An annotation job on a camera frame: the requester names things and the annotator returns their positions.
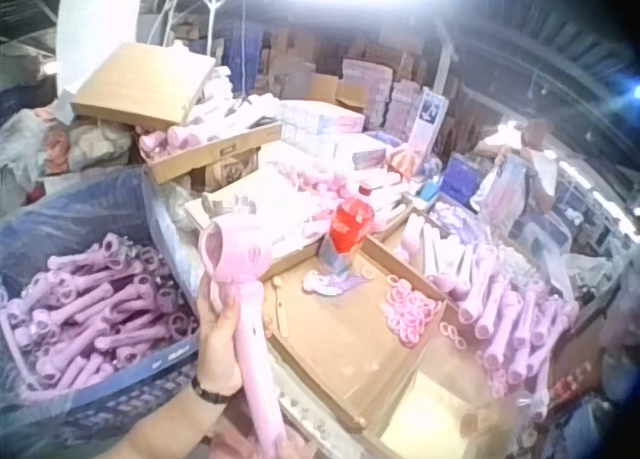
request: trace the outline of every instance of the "pink component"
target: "pink component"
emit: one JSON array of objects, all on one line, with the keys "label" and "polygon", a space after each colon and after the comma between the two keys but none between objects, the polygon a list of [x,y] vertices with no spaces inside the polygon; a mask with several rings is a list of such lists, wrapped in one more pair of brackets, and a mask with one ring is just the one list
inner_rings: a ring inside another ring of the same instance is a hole
[{"label": "pink component", "polygon": [[556,342],[560,338],[560,335],[566,331],[571,324],[575,321],[577,315],[577,303],[575,308],[569,306],[565,310],[558,311],[558,315],[556,316],[556,320],[553,325],[549,329],[549,337],[547,338],[547,342],[545,342],[536,352],[534,352],[529,358],[529,362],[527,364],[527,377],[533,376],[540,369],[540,365],[542,362],[549,357],[553,347],[556,345]]},{"label": "pink component", "polygon": [[41,335],[50,332],[54,332],[54,334],[57,335],[59,333],[58,329],[69,317],[106,299],[112,294],[113,288],[111,284],[105,283],[57,311],[50,312],[46,309],[36,309],[33,311],[33,324],[35,325],[36,331]]},{"label": "pink component", "polygon": [[144,329],[149,324],[154,322],[161,315],[162,314],[159,311],[149,312],[149,313],[145,314],[144,316],[140,316],[139,318],[134,319],[133,321],[129,321],[129,322],[125,323],[125,324],[122,324],[120,326],[120,331],[121,332],[139,331],[140,329]]},{"label": "pink component", "polygon": [[134,346],[122,346],[116,349],[118,367],[123,368],[136,364],[149,352],[153,342],[141,342]]},{"label": "pink component", "polygon": [[542,318],[540,322],[536,324],[531,333],[531,343],[534,346],[541,346],[547,341],[547,337],[549,335],[549,328],[551,327],[551,322],[556,315],[556,311],[558,310],[558,299],[550,299],[547,302],[543,303],[540,306],[540,311],[542,313]]},{"label": "pink component", "polygon": [[547,357],[540,365],[538,377],[536,378],[536,392],[531,403],[531,420],[542,422],[547,417],[549,410],[550,395],[547,389],[549,384],[549,358]]},{"label": "pink component", "polygon": [[167,339],[171,337],[171,330],[167,324],[158,324],[147,329],[134,332],[122,332],[114,336],[98,337],[93,341],[94,347],[101,352],[121,346],[133,346],[141,342]]},{"label": "pink component", "polygon": [[40,384],[38,384],[36,378],[33,377],[33,375],[29,372],[27,364],[24,362],[24,357],[22,357],[22,353],[20,352],[20,349],[16,344],[15,338],[13,336],[13,331],[11,330],[11,326],[9,325],[9,319],[7,319],[7,315],[3,310],[0,310],[0,329],[2,329],[4,339],[7,343],[7,349],[9,349],[9,353],[11,354],[11,357],[16,364],[18,372],[22,376],[22,379],[31,388],[40,390]]},{"label": "pink component", "polygon": [[508,287],[509,278],[504,274],[497,274],[491,284],[489,299],[482,317],[476,324],[475,332],[478,339],[489,339],[493,336],[498,306]]},{"label": "pink component", "polygon": [[146,134],[144,136],[140,136],[140,149],[147,153],[147,155],[151,154],[154,150],[156,150],[160,145],[167,139],[167,134],[162,131],[152,132],[151,134]]},{"label": "pink component", "polygon": [[493,370],[502,366],[509,335],[521,309],[522,298],[520,294],[507,291],[502,297],[502,303],[500,304],[500,312],[502,314],[500,325],[493,337],[491,345],[484,354],[484,365],[487,369]]},{"label": "pink component", "polygon": [[518,326],[513,333],[513,346],[516,349],[522,349],[531,340],[531,329],[533,327],[533,318],[536,309],[536,298],[538,291],[535,288],[527,287],[524,294],[524,307]]},{"label": "pink component", "polygon": [[431,281],[436,288],[445,294],[449,294],[458,285],[455,277],[446,274],[437,274],[431,277]]},{"label": "pink component", "polygon": [[92,352],[91,355],[89,356],[89,360],[87,361],[87,364],[84,366],[82,371],[80,371],[80,374],[78,374],[78,377],[76,377],[76,380],[73,382],[73,385],[71,386],[71,388],[82,389],[83,387],[85,387],[89,378],[93,374],[95,374],[95,372],[103,363],[104,363],[104,356],[97,352]]},{"label": "pink component", "polygon": [[91,317],[100,314],[107,307],[115,307],[123,302],[132,301],[141,297],[143,299],[153,300],[155,296],[155,287],[153,279],[146,274],[136,276],[133,279],[133,283],[126,286],[120,292],[114,294],[106,301],[99,302],[98,304],[85,309],[84,311],[73,316],[76,322],[82,323],[88,321]]},{"label": "pink component", "polygon": [[106,364],[106,363],[101,364],[100,367],[98,368],[98,372],[96,372],[89,379],[87,379],[87,383],[85,384],[84,387],[95,386],[99,382],[104,381],[107,377],[109,377],[114,372],[116,372],[116,370],[111,364]]},{"label": "pink component", "polygon": [[67,367],[71,360],[80,354],[97,337],[107,334],[109,325],[98,319],[74,339],[64,351],[57,354],[40,357],[36,361],[36,371],[43,382],[55,384],[60,378],[60,373]]},{"label": "pink component", "polygon": [[275,442],[285,429],[262,326],[264,288],[259,281],[271,265],[271,239],[256,216],[227,214],[200,234],[198,250],[223,304],[233,300],[240,306],[234,339],[244,391],[262,455],[274,459]]},{"label": "pink component", "polygon": [[521,384],[527,377],[527,363],[529,362],[530,352],[531,344],[529,342],[516,351],[516,357],[507,371],[509,384]]},{"label": "pink component", "polygon": [[458,311],[458,320],[462,324],[471,324],[482,313],[482,301],[489,286],[489,278],[497,266],[496,258],[497,250],[495,247],[481,246],[478,248],[474,281],[467,299],[460,303]]},{"label": "pink component", "polygon": [[396,256],[400,262],[404,262],[405,264],[409,263],[409,253],[401,245],[398,245],[398,247],[393,250],[393,255]]},{"label": "pink component", "polygon": [[60,382],[56,386],[56,389],[59,391],[69,389],[75,378],[80,374],[80,371],[82,371],[82,369],[87,365],[87,362],[88,361],[82,356],[74,357],[73,361],[71,361],[71,364],[69,364],[69,367],[67,367],[67,370],[64,371],[64,374],[60,378]]},{"label": "pink component", "polygon": [[29,311],[47,297],[53,287],[47,274],[39,272],[25,289],[22,299],[11,299],[6,306],[7,319],[12,326],[24,325],[29,320]]}]

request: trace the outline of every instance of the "ceiling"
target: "ceiling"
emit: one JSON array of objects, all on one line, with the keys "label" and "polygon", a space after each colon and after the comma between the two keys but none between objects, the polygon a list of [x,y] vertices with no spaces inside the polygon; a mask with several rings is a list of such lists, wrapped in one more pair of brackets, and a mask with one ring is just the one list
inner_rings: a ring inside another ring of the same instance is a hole
[{"label": "ceiling", "polygon": [[[143,0],[143,7],[159,10],[163,3]],[[0,0],[0,37],[37,38],[34,33],[55,25],[58,4]],[[230,0],[220,14],[238,16],[240,4]],[[180,0],[176,12],[187,8],[206,12],[200,0]],[[342,30],[393,25],[431,38],[439,20],[459,57],[452,71],[468,87],[522,115],[551,118],[558,138],[611,182],[630,185],[613,165],[640,171],[640,108],[629,100],[640,71],[601,0],[427,0],[384,11],[247,0],[247,15]]]}]

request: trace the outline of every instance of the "plastic bag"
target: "plastic bag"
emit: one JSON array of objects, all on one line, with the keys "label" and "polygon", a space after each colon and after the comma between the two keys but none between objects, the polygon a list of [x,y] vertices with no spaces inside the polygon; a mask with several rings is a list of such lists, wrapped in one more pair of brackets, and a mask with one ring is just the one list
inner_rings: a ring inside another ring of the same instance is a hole
[{"label": "plastic bag", "polygon": [[[83,252],[107,232],[128,236],[142,245],[153,241],[183,292],[189,299],[194,299],[199,271],[192,270],[173,222],[156,196],[151,180],[139,167],[123,168],[96,180],[85,181],[47,196],[0,221],[0,278],[8,297],[16,297],[37,272],[45,270],[49,256]],[[144,402],[144,407],[132,408],[128,412],[110,406],[114,401],[112,398],[116,396],[130,401],[131,397],[121,393],[125,388],[138,390],[137,383],[145,380],[145,387],[149,389],[148,382],[152,377],[168,373],[176,375],[172,367],[178,361],[189,360],[192,363],[195,356],[184,357],[184,354],[185,351],[192,354],[197,350],[197,338],[184,341],[187,343],[177,343],[150,356],[148,364],[141,361],[95,387],[34,406],[20,407],[17,391],[22,381],[0,334],[3,447],[15,448],[20,455],[42,457],[41,452],[53,442],[70,444],[124,434],[136,420],[159,407],[180,387],[171,379],[171,389],[151,385],[153,393]],[[95,414],[100,413],[98,415],[103,412],[109,415],[85,424],[81,412],[78,412],[81,406],[85,410],[94,410]]]}]

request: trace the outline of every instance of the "box stack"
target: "box stack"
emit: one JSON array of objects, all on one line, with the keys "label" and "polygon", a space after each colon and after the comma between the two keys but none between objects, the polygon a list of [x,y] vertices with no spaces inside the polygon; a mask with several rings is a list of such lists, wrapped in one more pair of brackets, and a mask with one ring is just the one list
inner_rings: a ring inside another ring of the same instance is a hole
[{"label": "box stack", "polygon": [[385,145],[361,134],[362,114],[319,101],[281,101],[277,118],[283,141],[337,167],[359,170],[384,161]]},{"label": "box stack", "polygon": [[342,63],[342,75],[345,83],[354,83],[367,91],[365,127],[381,129],[389,102],[393,71],[380,64],[345,59]]},{"label": "box stack", "polygon": [[402,80],[393,84],[391,103],[384,123],[385,132],[406,142],[418,116],[422,91],[412,81]]}]

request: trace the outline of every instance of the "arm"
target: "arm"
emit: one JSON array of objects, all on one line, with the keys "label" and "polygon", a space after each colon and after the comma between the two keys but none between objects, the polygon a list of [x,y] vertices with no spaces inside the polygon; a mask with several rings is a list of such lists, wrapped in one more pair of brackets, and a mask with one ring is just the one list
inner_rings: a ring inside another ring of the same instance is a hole
[{"label": "arm", "polygon": [[[219,319],[211,310],[210,280],[203,276],[198,297],[200,349],[196,375],[202,388],[231,396],[242,385],[233,349],[239,309],[229,304]],[[198,397],[189,384],[171,401],[138,422],[102,459],[183,459],[218,420],[224,405]]]}]

